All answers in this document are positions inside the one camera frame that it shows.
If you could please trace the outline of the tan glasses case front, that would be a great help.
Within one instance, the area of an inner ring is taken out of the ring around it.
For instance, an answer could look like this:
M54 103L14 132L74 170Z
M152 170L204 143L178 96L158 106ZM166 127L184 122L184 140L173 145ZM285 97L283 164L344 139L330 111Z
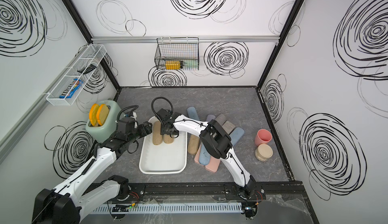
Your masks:
M172 144L174 142L174 138L172 138L170 135L164 135L163 141L166 144Z

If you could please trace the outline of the purple glasses case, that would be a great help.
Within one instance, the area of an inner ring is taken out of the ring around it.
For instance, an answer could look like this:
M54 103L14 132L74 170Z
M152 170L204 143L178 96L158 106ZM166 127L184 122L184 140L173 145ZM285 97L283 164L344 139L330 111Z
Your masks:
M216 118L216 116L209 114L209 115L207 115L206 121L210 122L211 120L214 120L215 118Z

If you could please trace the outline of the blue glasses case front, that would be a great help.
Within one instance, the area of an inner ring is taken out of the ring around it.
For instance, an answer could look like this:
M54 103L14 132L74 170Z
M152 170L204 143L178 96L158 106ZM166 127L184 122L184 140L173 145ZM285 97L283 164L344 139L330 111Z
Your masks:
M203 144L200 146L199 154L198 154L198 163L200 165L208 165L211 160L211 155L207 151L207 149L204 147Z

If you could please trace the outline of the grey fabric glasses case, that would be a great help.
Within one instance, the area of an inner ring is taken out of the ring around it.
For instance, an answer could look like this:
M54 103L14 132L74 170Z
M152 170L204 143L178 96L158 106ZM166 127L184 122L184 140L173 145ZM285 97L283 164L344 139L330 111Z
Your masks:
M218 115L215 120L221 125L223 126L225 124L225 122L227 121L226 119L226 116L224 114L220 114Z

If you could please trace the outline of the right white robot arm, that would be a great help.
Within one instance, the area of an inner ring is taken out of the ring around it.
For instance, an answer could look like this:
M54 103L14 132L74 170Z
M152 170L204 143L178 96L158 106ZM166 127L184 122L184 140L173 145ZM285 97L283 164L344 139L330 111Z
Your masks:
M244 199L250 199L255 194L256 181L244 168L235 154L231 136L216 121L202 122L186 117L171 110L160 109L154 112L155 117L161 122L162 130L167 134L176 135L187 132L200 138L203 147L208 153L226 166L233 180L240 189Z

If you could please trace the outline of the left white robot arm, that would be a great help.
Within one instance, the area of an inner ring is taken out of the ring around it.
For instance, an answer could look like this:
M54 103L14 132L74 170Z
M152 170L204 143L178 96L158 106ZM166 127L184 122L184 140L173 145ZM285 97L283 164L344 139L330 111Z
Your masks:
M35 198L33 224L78 224L108 200L129 195L128 179L114 175L99 187L88 187L129 146L152 133L152 124L139 124L133 117L118 120L116 131L73 175L51 190L43 189Z

